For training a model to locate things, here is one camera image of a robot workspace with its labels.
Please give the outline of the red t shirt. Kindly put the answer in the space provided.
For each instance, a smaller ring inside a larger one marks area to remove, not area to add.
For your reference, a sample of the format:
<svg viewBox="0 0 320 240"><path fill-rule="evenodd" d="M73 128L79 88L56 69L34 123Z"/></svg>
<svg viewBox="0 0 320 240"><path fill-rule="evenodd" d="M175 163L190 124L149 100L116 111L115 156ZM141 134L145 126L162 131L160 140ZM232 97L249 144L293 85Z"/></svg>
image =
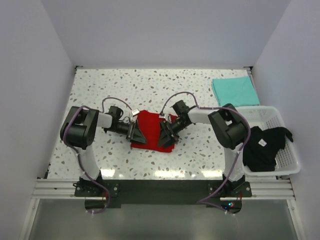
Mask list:
<svg viewBox="0 0 320 240"><path fill-rule="evenodd" d="M175 144L171 144L168 147L158 146L158 141L160 138L160 122L164 118L160 117L158 113L149 112L147 110L142 110L137 116L137 123L143 136L146 138L146 143L135 143L130 144L131 148L152 150L162 153L171 153L175 148Z"/></svg>

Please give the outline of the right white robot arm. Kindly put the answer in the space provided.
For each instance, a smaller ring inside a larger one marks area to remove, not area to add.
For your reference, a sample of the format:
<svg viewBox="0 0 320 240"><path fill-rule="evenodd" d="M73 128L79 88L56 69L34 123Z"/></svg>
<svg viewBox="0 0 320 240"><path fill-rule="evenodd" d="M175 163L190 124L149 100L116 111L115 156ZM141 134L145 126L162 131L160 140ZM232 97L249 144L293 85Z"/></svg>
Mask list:
<svg viewBox="0 0 320 240"><path fill-rule="evenodd" d="M222 189L230 197L235 196L245 182L242 170L243 149L249 141L251 128L248 121L228 103L222 107L189 107L180 100L172 106L177 118L160 122L157 145L167 148L179 140L179 132L191 124L211 125L219 144L224 148L225 169Z"/></svg>

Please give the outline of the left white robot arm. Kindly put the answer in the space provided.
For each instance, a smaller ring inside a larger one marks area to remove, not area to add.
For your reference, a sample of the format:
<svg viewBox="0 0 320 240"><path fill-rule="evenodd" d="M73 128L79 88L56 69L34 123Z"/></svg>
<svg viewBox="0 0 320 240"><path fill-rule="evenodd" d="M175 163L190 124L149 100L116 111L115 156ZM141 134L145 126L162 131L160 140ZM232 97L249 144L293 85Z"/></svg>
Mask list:
<svg viewBox="0 0 320 240"><path fill-rule="evenodd" d="M111 106L107 113L84 105L73 106L69 110L60 129L60 139L73 150L77 158L80 169L79 181L74 185L77 193L106 196L108 192L93 153L97 128L124 135L132 143L147 143L138 127L137 115L132 114L129 121L124 122L123 114L124 111L117 106Z"/></svg>

